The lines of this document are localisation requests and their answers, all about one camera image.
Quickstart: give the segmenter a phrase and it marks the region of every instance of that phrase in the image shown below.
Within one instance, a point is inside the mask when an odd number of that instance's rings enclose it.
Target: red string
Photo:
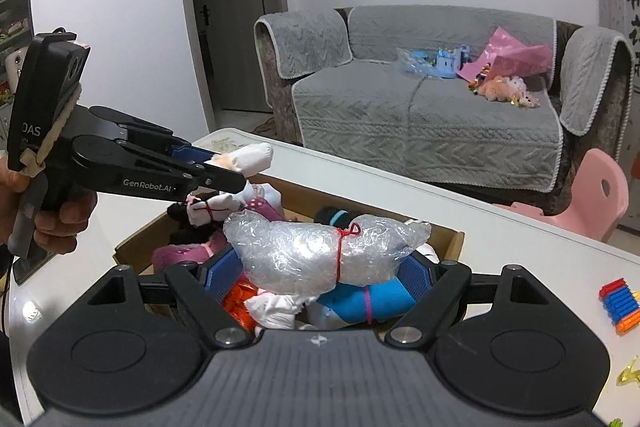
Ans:
[[[358,223],[351,223],[349,230],[336,229],[338,231],[338,267],[335,270],[335,280],[340,280],[340,264],[342,263],[342,238],[348,235],[360,235],[360,226]]]
[[[213,211],[211,210],[211,208],[209,206],[209,200],[206,200],[204,202],[204,204],[205,204],[205,208],[207,209],[207,214],[209,214],[209,218],[211,219],[211,222],[213,223],[214,222]]]

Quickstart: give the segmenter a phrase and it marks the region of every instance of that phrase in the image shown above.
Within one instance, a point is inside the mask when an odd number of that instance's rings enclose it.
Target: orange block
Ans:
[[[638,324],[640,324],[640,310],[636,310],[628,317],[622,319],[616,325],[616,331],[621,334],[626,333],[628,330],[637,326]]]

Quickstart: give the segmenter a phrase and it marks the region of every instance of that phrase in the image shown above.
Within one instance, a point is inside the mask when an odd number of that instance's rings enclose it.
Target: orange fabric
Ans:
[[[241,275],[222,301],[222,307],[225,311],[250,333],[254,332],[258,323],[247,311],[244,301],[256,295],[258,295],[258,287],[250,283],[244,275]]]

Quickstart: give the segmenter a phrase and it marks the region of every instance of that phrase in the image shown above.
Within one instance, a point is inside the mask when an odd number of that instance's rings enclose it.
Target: pink chair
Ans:
[[[496,204],[517,214],[606,242],[629,206],[629,188],[620,166],[600,149],[591,149],[575,174],[571,204],[557,216],[544,216],[536,206]]]

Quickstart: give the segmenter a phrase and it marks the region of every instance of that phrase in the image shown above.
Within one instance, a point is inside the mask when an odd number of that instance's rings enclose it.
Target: white cloth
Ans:
[[[194,227],[202,227],[214,221],[224,221],[232,212],[237,212],[254,198],[264,198],[281,215],[282,195],[268,183],[252,185],[246,182],[242,192],[229,194],[220,192],[207,200],[199,201],[194,196],[187,197],[187,216]]]
[[[275,295],[258,290],[258,295],[244,301],[249,314],[263,328],[293,330],[295,319],[305,304],[315,302],[318,296]]]
[[[222,156],[215,156],[205,163],[242,172],[248,178],[271,167],[272,159],[273,148],[270,144],[252,143]]]
[[[423,256],[425,256],[427,259],[429,259],[429,261],[431,261],[432,263],[438,264],[440,262],[440,259],[438,258],[438,254],[436,253],[435,250],[433,250],[433,247],[431,245],[429,245],[428,243],[425,243],[424,245],[422,245],[421,247],[416,248],[415,250],[420,252]]]
[[[233,194],[219,194],[201,201],[195,196],[187,196],[187,216],[193,227],[202,227],[214,221],[224,221],[232,212],[242,207]]]

